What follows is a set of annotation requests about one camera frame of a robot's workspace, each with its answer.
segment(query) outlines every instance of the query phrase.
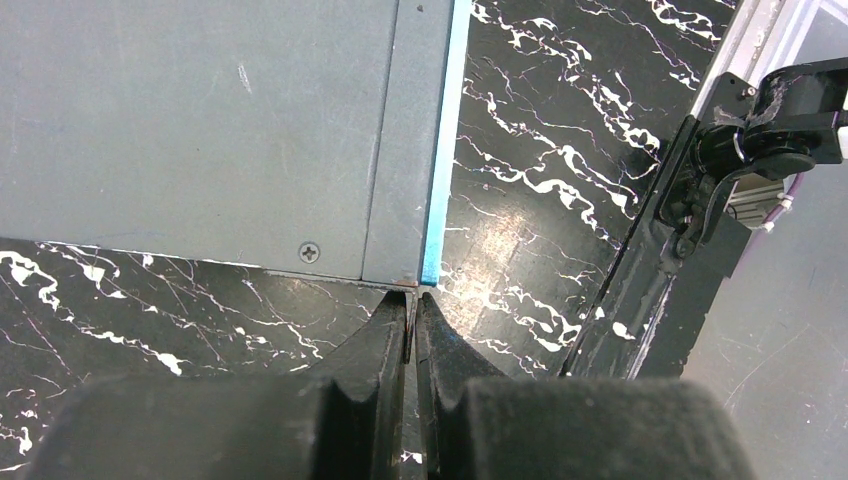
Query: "screw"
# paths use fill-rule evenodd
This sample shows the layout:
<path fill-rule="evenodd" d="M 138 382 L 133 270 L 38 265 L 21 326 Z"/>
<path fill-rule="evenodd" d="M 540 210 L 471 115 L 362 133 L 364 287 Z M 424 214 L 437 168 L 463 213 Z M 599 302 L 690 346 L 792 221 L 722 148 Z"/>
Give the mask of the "screw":
<path fill-rule="evenodd" d="M 318 261 L 318 257 L 321 256 L 321 250 L 318 248 L 318 245 L 312 242 L 303 242 L 303 245 L 298 249 L 298 254 L 300 254 L 300 259 L 303 260 L 303 263 L 315 263 Z"/>
<path fill-rule="evenodd" d="M 695 243 L 692 240 L 680 238 L 674 245 L 674 253 L 677 255 L 677 258 L 681 260 L 689 257 L 689 255 L 692 255 L 694 252 Z"/>

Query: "gray floor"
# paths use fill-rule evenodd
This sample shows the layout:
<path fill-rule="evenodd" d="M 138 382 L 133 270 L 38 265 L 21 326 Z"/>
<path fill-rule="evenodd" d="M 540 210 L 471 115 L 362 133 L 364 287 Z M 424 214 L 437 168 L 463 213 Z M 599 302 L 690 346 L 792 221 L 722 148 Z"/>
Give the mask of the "gray floor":
<path fill-rule="evenodd" d="M 848 478 L 846 202 L 848 165 L 806 176 L 722 286 L 683 375 L 724 403 L 762 479 Z"/>

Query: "black marble surface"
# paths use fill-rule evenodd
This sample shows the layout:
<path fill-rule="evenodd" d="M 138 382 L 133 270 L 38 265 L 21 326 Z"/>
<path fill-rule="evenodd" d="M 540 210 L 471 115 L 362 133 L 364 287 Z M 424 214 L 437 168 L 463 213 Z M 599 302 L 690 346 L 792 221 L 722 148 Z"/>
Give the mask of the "black marble surface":
<path fill-rule="evenodd" d="M 434 293 L 455 328 L 508 374 L 556 375 L 581 325 L 601 318 L 591 299 L 733 7 L 475 4 Z M 344 341 L 382 297 L 15 240 L 0 240 L 0 281 L 0 477 L 27 463 L 63 395 L 92 377 L 296 372 Z M 614 325 L 610 335 L 634 341 Z M 403 459 L 414 467 L 415 392 L 406 390 Z"/>

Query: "blue edge strip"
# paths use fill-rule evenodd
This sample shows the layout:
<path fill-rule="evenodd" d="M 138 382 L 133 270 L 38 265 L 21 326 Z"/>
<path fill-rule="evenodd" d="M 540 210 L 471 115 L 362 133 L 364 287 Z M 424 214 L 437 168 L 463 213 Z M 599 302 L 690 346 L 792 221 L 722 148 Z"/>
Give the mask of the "blue edge strip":
<path fill-rule="evenodd" d="M 459 123 L 459 104 L 465 78 L 465 53 L 468 49 L 468 28 L 471 23 L 472 0 L 455 0 L 451 21 L 448 60 L 445 68 L 445 88 L 436 139 L 436 165 L 433 169 L 433 189 L 430 192 L 430 215 L 427 220 L 427 239 L 421 265 L 421 284 L 435 287 L 442 267 L 445 243 L 445 221 L 448 197 L 456 152 L 456 131 Z"/>

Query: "gray metal box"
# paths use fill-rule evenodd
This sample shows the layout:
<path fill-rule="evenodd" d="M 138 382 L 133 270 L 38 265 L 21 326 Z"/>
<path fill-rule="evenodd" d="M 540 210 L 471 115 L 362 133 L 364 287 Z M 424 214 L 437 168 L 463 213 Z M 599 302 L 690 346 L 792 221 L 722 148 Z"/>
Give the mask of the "gray metal box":
<path fill-rule="evenodd" d="M 453 12 L 423 3 L 0 1 L 0 235 L 416 284 Z"/>

